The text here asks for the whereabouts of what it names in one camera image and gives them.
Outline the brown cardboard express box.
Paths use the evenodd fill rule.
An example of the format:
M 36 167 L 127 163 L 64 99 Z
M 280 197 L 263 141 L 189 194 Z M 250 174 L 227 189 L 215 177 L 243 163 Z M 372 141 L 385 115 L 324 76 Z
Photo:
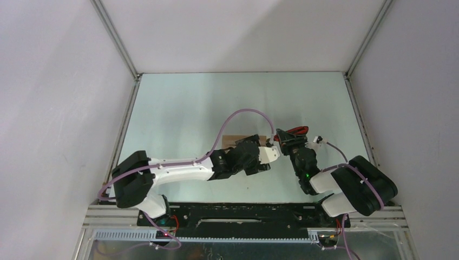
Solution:
M 221 149 L 233 147 L 236 145 L 236 141 L 248 138 L 249 135 L 223 135 L 221 137 Z M 267 140 L 267 136 L 265 135 L 260 135 L 259 136 L 259 142 L 262 146 L 265 146 Z

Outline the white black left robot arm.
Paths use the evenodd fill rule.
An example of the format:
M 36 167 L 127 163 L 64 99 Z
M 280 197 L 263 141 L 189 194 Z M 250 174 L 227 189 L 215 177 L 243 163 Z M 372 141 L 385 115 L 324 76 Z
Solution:
M 136 151 L 112 170 L 113 200 L 121 209 L 137 208 L 157 225 L 166 225 L 171 219 L 169 203 L 154 187 L 185 180 L 223 180 L 241 171 L 250 176 L 268 171 L 278 158 L 275 145 L 261 145 L 257 134 L 208 152 L 203 160 L 153 160 L 146 151 Z

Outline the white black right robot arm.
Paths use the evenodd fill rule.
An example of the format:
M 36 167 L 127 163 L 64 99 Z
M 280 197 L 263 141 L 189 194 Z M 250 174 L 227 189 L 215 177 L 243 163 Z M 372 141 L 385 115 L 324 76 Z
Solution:
M 358 212 L 370 216 L 398 195 L 396 184 L 375 165 L 358 155 L 348 159 L 344 152 L 322 136 L 309 141 L 309 128 L 300 126 L 287 131 L 277 129 L 273 139 L 281 153 L 289 157 L 301 190 L 316 196 L 329 192 L 315 211 L 321 226 L 331 225 L 337 216 Z M 323 145 L 335 149 L 344 162 L 320 169 L 317 152 Z

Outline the red black utility knife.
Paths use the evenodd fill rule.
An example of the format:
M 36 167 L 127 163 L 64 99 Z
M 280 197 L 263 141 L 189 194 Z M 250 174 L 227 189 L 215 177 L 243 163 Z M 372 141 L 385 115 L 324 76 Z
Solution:
M 298 127 L 294 127 L 292 129 L 289 129 L 287 130 L 286 132 L 290 133 L 290 134 L 294 134 L 294 135 L 306 135 L 309 131 L 309 127 L 308 126 L 298 126 Z M 277 141 L 279 142 L 279 134 L 276 134 L 274 137 L 273 137 L 273 140 L 274 141 Z

